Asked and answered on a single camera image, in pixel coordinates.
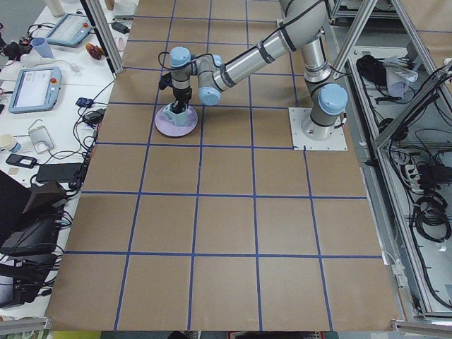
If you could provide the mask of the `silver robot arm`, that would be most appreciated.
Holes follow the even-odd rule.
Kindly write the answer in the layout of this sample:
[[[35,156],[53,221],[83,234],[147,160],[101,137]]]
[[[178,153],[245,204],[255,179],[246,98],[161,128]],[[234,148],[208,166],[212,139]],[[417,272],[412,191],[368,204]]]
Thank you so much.
[[[198,97],[203,105],[214,106],[221,95],[263,67],[289,52],[301,51],[304,81],[313,107],[301,123],[303,133],[315,141],[329,138],[337,127],[338,117],[345,111],[348,94],[331,78],[321,42],[321,26],[326,19],[324,1],[281,1],[283,20],[267,37],[228,62],[217,54],[193,55],[185,47],[169,53],[169,72],[159,81],[160,89],[171,88],[174,101],[157,113],[166,127],[166,136],[185,136],[197,125],[196,110],[190,106],[191,78],[198,81]]]

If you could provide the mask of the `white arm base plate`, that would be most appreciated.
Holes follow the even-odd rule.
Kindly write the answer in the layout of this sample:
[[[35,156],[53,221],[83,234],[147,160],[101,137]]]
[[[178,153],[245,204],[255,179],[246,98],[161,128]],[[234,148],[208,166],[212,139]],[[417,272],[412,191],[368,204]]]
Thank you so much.
[[[322,127],[311,120],[311,108],[289,107],[288,113],[294,150],[328,152],[348,150],[339,117],[332,126]]]

